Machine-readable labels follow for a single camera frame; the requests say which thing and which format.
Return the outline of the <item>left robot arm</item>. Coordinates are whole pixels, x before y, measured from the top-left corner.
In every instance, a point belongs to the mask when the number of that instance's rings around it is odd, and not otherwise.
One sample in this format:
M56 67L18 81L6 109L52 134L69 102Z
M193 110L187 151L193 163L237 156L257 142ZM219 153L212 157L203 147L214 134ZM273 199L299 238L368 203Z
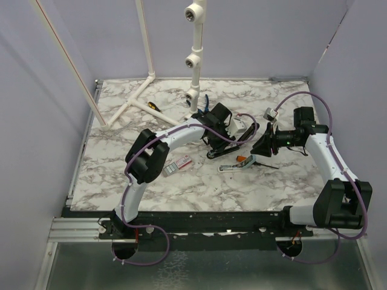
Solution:
M145 189L161 174L169 153L203 138L212 148L223 141L232 140L226 131L228 125L225 124L231 117L231 111L218 103L211 111L193 114L170 129L159 132L144 129L140 132L125 157L124 174L128 185L115 209L118 219L112 225L118 237L124 239L133 233L134 224L131 221L138 215Z

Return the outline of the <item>red white staple box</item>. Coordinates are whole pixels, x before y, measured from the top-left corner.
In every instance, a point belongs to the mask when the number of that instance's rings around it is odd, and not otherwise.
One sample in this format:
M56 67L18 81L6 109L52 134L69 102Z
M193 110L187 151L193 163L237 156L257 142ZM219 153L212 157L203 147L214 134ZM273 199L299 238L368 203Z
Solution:
M183 167L189 165L192 162L192 159L188 156L185 155L181 157L180 159L170 163L169 165L165 166L163 168L163 176L168 177L173 175L174 173L178 172L181 170Z

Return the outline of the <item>black stapler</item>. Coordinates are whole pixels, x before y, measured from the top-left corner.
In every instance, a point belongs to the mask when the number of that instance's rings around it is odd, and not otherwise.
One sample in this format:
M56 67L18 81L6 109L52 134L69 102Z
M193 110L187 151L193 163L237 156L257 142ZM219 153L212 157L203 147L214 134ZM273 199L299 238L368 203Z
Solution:
M246 141L248 138L250 138L253 135L254 130L255 130L255 125L252 123L248 127L248 129L238 138L238 142ZM223 155L232 153L239 149L240 149L239 144L234 144L234 143L230 143L222 140L222 143L218 146L218 148L212 149L207 152L207 158L212 160L212 159L221 157Z

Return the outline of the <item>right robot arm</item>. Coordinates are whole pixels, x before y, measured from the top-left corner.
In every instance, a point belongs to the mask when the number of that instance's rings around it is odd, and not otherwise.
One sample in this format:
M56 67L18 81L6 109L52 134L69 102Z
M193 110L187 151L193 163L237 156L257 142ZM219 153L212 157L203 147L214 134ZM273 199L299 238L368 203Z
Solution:
M287 216L278 220L279 232L292 236L300 225L361 229L372 187L347 168L328 126L316 123L313 108L300 107L293 111L293 130L279 130L278 113L271 108L266 110L264 118L268 120L267 128L253 145L251 154L271 157L282 147L303 147L313 158L325 184L314 204L284 207Z

